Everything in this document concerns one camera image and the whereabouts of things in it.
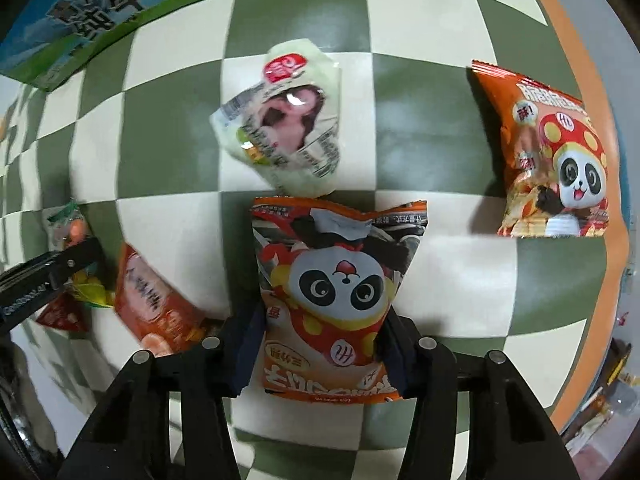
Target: barcode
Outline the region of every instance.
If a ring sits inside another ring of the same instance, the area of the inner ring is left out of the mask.
[[[263,83],[258,83],[251,88],[247,88],[243,92],[240,92],[236,97],[226,102],[220,107],[220,111],[225,116],[227,121],[233,121],[238,115],[242,113],[242,109],[251,102],[256,92],[262,89]]]

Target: red mushroom hat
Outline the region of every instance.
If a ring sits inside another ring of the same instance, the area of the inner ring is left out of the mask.
[[[558,158],[563,153],[580,151],[594,158],[607,175],[607,155],[602,143],[583,122],[563,112],[549,114],[540,121],[540,138],[542,154],[553,161],[554,168],[558,167]]]

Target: panda face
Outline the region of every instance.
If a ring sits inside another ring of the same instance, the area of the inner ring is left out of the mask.
[[[301,306],[329,320],[370,319],[387,307],[380,264],[343,247],[300,254],[291,265],[288,286]]]
[[[562,205],[569,209],[594,207],[607,193],[607,179],[594,156],[569,150],[558,157],[558,182]]]

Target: panda cartoon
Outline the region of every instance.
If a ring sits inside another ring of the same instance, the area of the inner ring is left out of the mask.
[[[408,248],[372,236],[370,223],[327,210],[296,218],[302,249],[270,244],[261,259],[278,257],[270,282],[289,307],[300,339],[332,365],[367,365],[396,293],[394,271],[406,271]]]
[[[606,204],[607,157],[600,139],[564,112],[540,121],[540,139],[558,178],[557,190],[538,186],[536,206],[552,215],[545,235],[580,236],[592,208]]]

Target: candy wrapper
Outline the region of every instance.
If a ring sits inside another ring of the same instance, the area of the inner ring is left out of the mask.
[[[189,349],[202,339],[204,314],[167,285],[138,252],[124,244],[115,310],[156,357]]]
[[[607,155],[582,102],[526,76],[474,61],[502,120],[503,236],[602,236]]]
[[[220,145],[280,192],[317,197],[335,189],[340,160],[340,69],[309,40],[274,46],[262,80],[210,121]]]
[[[75,201],[71,201],[47,218],[47,235],[50,251],[64,251],[93,236],[91,228]],[[68,284],[69,292],[78,301],[94,307],[112,307],[113,292],[95,275],[97,266],[92,265],[76,272]]]
[[[266,391],[311,402],[397,399],[374,341],[427,225],[426,202],[361,213],[259,198],[252,218]]]

